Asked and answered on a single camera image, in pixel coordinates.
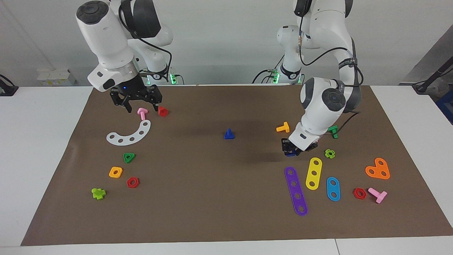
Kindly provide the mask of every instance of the blue oval plate with holes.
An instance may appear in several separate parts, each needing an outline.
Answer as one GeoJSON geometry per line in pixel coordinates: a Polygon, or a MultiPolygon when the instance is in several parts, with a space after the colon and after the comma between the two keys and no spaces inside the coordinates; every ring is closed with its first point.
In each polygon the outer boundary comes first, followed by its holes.
{"type": "Polygon", "coordinates": [[[334,202],[341,198],[340,182],[335,177],[327,178],[327,197],[334,202]]]}
{"type": "Polygon", "coordinates": [[[294,211],[299,216],[304,216],[308,213],[308,207],[305,203],[304,194],[302,193],[302,187],[300,186],[299,178],[294,167],[287,167],[284,170],[286,182],[288,183],[289,194],[293,201],[294,211]]]}

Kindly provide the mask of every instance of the white arc piece with holes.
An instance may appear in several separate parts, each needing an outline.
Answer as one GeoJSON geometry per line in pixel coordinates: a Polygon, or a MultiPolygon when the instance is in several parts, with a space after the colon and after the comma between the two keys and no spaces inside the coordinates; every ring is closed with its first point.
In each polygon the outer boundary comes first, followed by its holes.
{"type": "Polygon", "coordinates": [[[143,139],[151,128],[151,121],[144,120],[140,122],[139,129],[129,136],[121,136],[116,132],[111,132],[107,135],[107,141],[113,145],[126,146],[134,144],[143,139]]]}

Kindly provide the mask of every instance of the pink bolt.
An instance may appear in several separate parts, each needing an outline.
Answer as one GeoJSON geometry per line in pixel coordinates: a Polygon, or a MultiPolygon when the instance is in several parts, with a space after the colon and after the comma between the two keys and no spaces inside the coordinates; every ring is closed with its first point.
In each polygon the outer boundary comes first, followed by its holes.
{"type": "Polygon", "coordinates": [[[148,113],[148,110],[145,108],[139,108],[139,110],[137,111],[137,114],[140,115],[140,118],[142,120],[145,120],[145,114],[147,114],[147,113],[148,113]]]}
{"type": "Polygon", "coordinates": [[[387,192],[383,191],[382,193],[379,193],[377,190],[373,188],[369,188],[368,192],[377,198],[376,203],[378,204],[380,204],[382,200],[384,200],[384,197],[387,195],[387,192]]]}

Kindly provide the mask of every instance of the red nut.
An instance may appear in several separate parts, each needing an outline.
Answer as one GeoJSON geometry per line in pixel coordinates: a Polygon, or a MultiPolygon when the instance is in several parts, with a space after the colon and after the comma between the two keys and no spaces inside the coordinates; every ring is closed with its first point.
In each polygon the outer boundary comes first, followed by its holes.
{"type": "Polygon", "coordinates": [[[129,188],[136,188],[140,184],[140,181],[137,177],[131,177],[127,180],[127,186],[129,188]]]}
{"type": "Polygon", "coordinates": [[[158,109],[157,109],[157,113],[161,116],[161,117],[165,117],[169,114],[169,111],[163,107],[163,106],[159,106],[158,109]]]}
{"type": "Polygon", "coordinates": [[[362,188],[355,188],[354,189],[354,196],[358,199],[365,199],[366,198],[366,192],[362,188]]]}

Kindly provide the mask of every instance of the purple strip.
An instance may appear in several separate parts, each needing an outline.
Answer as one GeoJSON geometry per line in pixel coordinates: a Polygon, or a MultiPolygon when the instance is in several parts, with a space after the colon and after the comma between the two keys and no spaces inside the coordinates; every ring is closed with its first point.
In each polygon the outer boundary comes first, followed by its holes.
{"type": "Polygon", "coordinates": [[[284,175],[286,177],[286,182],[288,183],[289,194],[291,195],[291,200],[293,201],[294,211],[299,216],[306,215],[308,213],[308,207],[305,203],[304,194],[302,193],[296,169],[294,169],[294,167],[287,167],[284,170],[284,175]]]}

